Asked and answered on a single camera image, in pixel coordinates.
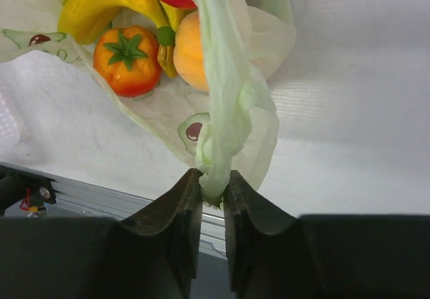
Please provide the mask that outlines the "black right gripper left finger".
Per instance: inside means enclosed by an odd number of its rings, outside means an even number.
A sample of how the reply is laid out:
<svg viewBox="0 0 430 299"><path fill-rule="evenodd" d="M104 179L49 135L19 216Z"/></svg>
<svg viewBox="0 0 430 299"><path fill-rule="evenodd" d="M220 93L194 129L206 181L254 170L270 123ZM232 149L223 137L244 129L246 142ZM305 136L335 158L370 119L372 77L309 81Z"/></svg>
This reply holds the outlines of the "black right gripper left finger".
<svg viewBox="0 0 430 299"><path fill-rule="evenodd" d="M202 223L201 173L123 219L1 218L2 298L188 298Z"/></svg>

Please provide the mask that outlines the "yellow banana bunch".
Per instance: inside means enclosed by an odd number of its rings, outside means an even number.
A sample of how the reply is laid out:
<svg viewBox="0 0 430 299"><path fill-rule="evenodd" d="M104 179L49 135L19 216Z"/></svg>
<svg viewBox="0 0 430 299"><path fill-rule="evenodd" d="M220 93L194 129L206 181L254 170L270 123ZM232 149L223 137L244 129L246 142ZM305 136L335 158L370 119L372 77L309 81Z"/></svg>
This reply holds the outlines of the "yellow banana bunch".
<svg viewBox="0 0 430 299"><path fill-rule="evenodd" d="M57 30L77 43L95 42L123 8L149 18L157 28L157 60L168 77L177 76L173 62L175 33L190 9L172 7L161 0L62 0Z"/></svg>

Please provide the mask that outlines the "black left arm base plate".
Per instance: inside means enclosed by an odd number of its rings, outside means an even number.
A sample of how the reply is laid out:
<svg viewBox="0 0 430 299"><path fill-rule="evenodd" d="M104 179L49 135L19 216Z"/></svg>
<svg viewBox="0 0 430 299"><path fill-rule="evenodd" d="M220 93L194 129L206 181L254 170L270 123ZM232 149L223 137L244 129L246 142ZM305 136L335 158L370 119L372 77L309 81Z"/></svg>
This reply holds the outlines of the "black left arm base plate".
<svg viewBox="0 0 430 299"><path fill-rule="evenodd" d="M8 208L19 203L24 212L39 212L45 204L55 204L52 180L35 173L1 166L1 217Z"/></svg>

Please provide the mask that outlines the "light green plastic bag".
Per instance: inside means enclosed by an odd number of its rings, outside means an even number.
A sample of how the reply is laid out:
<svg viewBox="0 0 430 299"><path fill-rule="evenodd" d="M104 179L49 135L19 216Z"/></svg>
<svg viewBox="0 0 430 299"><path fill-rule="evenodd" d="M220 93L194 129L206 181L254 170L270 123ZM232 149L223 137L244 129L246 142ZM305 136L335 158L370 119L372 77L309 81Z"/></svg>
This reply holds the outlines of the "light green plastic bag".
<svg viewBox="0 0 430 299"><path fill-rule="evenodd" d="M258 188L277 143L279 120L267 78L295 38L289 0L195 0L209 92L179 75L134 98L116 95L93 68L93 53L57 32L62 0L1 0L1 60L39 50L93 76L117 107L202 172L207 203L217 206L236 169Z"/></svg>

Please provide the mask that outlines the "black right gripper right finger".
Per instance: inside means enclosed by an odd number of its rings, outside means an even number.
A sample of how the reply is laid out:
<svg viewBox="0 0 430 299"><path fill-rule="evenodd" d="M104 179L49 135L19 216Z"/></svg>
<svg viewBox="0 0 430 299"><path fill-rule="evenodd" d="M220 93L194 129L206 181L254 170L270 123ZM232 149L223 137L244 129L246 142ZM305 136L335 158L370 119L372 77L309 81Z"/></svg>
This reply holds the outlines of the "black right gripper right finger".
<svg viewBox="0 0 430 299"><path fill-rule="evenodd" d="M224 193L237 298L428 298L429 217L294 217L233 171Z"/></svg>

